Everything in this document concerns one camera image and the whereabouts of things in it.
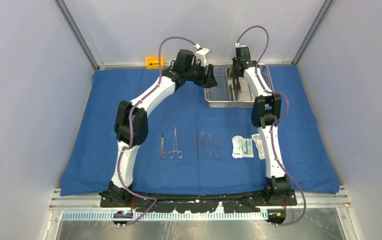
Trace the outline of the steel scalpel handle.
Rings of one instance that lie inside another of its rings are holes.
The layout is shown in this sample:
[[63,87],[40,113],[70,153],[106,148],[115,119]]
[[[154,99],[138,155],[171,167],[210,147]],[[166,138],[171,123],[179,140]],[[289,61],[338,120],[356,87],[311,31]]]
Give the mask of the steel scalpel handle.
[[239,78],[235,78],[233,80],[233,94],[235,99],[238,99],[240,92],[241,92],[241,85],[240,85]]

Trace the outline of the wire mesh steel tray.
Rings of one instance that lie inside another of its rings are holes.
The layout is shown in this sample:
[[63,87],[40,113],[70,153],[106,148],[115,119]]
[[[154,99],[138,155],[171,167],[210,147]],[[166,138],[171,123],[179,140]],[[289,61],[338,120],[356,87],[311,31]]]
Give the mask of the wire mesh steel tray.
[[[252,108],[254,102],[235,102],[229,100],[225,73],[227,68],[232,68],[232,66],[215,65],[213,67],[214,77],[218,86],[204,90],[207,105],[211,108]],[[254,95],[254,101],[258,95],[262,94],[264,89],[271,92],[274,91],[269,68],[264,64],[259,65],[259,70],[255,70],[253,67],[246,69],[243,78],[250,86],[251,92]]]

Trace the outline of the blunt steel tweezers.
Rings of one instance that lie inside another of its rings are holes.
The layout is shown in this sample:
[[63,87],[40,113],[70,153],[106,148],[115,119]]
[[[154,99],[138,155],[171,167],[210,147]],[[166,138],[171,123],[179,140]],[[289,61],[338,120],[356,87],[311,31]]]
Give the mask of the blunt steel tweezers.
[[205,132],[201,131],[201,155],[204,155]]

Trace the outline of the thin steel tweezers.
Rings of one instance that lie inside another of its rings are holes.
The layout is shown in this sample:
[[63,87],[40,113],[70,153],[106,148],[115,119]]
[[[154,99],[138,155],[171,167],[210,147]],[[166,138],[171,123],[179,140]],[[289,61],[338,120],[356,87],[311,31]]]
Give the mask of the thin steel tweezers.
[[209,134],[209,154],[212,155],[212,134]]

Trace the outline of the steel forceps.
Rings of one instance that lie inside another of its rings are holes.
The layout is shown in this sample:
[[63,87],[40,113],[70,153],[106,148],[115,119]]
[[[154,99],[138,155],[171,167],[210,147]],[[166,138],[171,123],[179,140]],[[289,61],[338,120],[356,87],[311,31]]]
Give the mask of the steel forceps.
[[195,156],[198,156],[198,137],[197,134],[194,132],[193,133],[193,139],[194,139],[194,151],[195,151]]

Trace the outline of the white gauze roll packet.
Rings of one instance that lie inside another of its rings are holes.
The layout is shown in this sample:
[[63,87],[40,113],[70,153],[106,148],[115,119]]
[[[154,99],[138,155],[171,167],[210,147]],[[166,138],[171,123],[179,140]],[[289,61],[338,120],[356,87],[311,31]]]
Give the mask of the white gauze roll packet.
[[243,158],[242,141],[243,137],[239,135],[236,135],[232,138],[232,156],[236,159]]

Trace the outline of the pointed steel tweezers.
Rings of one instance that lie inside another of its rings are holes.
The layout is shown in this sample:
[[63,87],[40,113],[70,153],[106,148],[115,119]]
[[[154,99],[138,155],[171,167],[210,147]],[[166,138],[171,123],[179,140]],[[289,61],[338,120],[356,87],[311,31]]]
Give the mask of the pointed steel tweezers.
[[215,138],[215,149],[216,149],[216,156],[219,156],[219,138]]

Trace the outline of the blue surgical wrap cloth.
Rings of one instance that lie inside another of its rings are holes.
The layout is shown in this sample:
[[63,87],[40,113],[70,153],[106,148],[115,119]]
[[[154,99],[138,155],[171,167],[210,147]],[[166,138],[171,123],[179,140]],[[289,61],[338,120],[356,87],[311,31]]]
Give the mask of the blue surgical wrap cloth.
[[[293,189],[337,193],[340,183],[322,143],[301,77],[295,66],[270,66],[274,89],[286,94],[290,107],[278,125],[283,164],[294,178]],[[115,172],[118,147],[114,123],[118,104],[130,101],[157,79],[155,70],[109,69],[93,75],[93,85],[77,139],[61,176],[61,195],[101,192]],[[149,134],[133,170],[133,191],[177,195],[235,194],[265,186],[265,161],[257,156],[235,159],[232,138],[257,132],[249,108],[209,108],[203,88],[187,82],[149,115]],[[177,128],[182,158],[169,158]],[[201,155],[201,131],[205,132]],[[193,133],[198,137],[195,156]],[[164,134],[166,158],[157,158]],[[209,154],[212,134],[212,155]],[[219,138],[216,156],[215,138]]]

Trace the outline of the green white sterile packet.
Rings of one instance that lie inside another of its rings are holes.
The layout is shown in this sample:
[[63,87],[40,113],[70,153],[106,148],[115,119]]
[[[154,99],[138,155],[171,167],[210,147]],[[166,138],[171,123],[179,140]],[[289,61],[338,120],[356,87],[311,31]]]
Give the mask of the green white sterile packet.
[[252,143],[253,143],[252,139],[250,139],[250,138],[242,139],[242,156],[244,158],[253,158],[254,157]]

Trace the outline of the steel hemostat ring handles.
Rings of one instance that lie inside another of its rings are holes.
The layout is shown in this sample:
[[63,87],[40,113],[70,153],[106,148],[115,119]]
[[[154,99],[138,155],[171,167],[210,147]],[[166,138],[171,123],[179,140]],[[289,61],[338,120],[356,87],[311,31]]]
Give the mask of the steel hemostat ring handles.
[[173,141],[173,149],[168,152],[169,158],[179,158],[181,159],[183,157],[183,152],[178,150],[178,139],[177,139],[177,128],[174,128],[174,141]]

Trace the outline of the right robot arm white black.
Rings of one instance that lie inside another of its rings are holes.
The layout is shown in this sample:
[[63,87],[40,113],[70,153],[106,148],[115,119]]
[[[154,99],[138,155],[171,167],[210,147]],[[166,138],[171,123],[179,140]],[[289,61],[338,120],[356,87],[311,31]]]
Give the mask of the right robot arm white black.
[[264,150],[264,198],[270,205],[277,205],[291,194],[290,179],[284,170],[278,140],[281,96],[274,93],[262,77],[257,61],[251,59],[248,46],[236,43],[235,53],[236,57],[232,59],[232,77],[244,79],[255,97],[251,122],[257,128]]

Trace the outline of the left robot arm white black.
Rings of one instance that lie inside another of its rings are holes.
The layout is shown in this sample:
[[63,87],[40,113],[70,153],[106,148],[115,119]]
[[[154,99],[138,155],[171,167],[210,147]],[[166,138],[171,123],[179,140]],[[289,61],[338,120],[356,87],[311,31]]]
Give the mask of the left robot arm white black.
[[207,89],[217,86],[213,65],[207,63],[209,52],[208,48],[201,47],[196,52],[179,50],[176,59],[160,72],[157,80],[147,90],[132,101],[123,100],[119,103],[114,126],[118,141],[117,162],[108,191],[102,197],[120,207],[131,203],[133,168],[138,149],[149,133],[150,113],[187,81]]

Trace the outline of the yellow toy block large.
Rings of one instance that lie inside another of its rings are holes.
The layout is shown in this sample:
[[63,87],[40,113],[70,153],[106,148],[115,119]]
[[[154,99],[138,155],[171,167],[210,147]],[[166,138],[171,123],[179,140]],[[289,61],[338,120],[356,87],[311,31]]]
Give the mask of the yellow toy block large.
[[163,69],[165,66],[165,60],[163,57],[159,58],[158,57],[147,57],[145,59],[145,68],[147,70],[155,70],[155,69],[158,69],[159,67],[161,67],[161,69]]

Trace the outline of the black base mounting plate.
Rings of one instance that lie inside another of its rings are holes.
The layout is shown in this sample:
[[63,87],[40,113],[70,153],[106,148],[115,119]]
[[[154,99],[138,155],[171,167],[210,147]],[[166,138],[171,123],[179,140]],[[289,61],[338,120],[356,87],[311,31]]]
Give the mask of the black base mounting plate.
[[252,191],[228,195],[172,195],[143,193],[139,198],[131,195],[127,191],[120,191],[120,195],[115,195],[111,191],[100,192],[103,208],[131,208],[139,213],[149,210],[151,213],[172,213],[177,211],[185,213],[213,213],[215,210],[223,209],[225,213],[255,213],[260,211],[260,207],[273,207],[283,210],[288,206],[296,206],[297,200],[295,192],[285,196],[267,197],[265,191]]

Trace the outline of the aluminium frame rail right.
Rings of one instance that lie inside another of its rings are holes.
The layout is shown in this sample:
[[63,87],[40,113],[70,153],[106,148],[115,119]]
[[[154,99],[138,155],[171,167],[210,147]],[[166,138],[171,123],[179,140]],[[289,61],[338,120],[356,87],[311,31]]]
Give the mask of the aluminium frame rail right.
[[298,48],[298,51],[291,61],[291,64],[293,66],[297,66],[301,58],[303,57],[304,53],[306,52],[309,44],[311,43],[313,37],[315,36],[317,30],[321,26],[323,20],[327,16],[331,6],[334,4],[335,0],[324,0],[318,13],[316,14],[308,32],[306,33],[300,47]]

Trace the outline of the aluminium frame post left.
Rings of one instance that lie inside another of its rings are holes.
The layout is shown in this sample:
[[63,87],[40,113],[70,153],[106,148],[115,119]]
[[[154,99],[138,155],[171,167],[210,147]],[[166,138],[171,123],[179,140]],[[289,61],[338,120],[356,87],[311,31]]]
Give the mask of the aluminium frame post left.
[[95,70],[104,69],[105,65],[101,60],[96,45],[92,40],[88,28],[86,27],[85,21],[79,11],[76,1],[55,0],[55,3],[92,67]]

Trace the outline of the aluminium front rail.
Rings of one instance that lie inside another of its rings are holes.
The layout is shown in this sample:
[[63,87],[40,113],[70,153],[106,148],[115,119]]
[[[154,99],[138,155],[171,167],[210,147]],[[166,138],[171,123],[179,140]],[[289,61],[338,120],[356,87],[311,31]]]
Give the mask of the aluminium front rail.
[[128,207],[101,207],[101,196],[97,193],[84,195],[61,196],[60,189],[54,191],[50,207],[51,211],[59,211],[62,219],[71,221],[131,221],[139,218],[141,221],[220,221],[220,220],[267,220],[272,217],[287,216],[293,221],[303,210],[311,209],[346,209],[351,204],[343,187],[337,194],[306,192],[295,194],[297,205],[284,209],[274,209],[271,206],[261,206],[258,212],[225,213],[223,209],[212,213],[171,213],[137,212]]

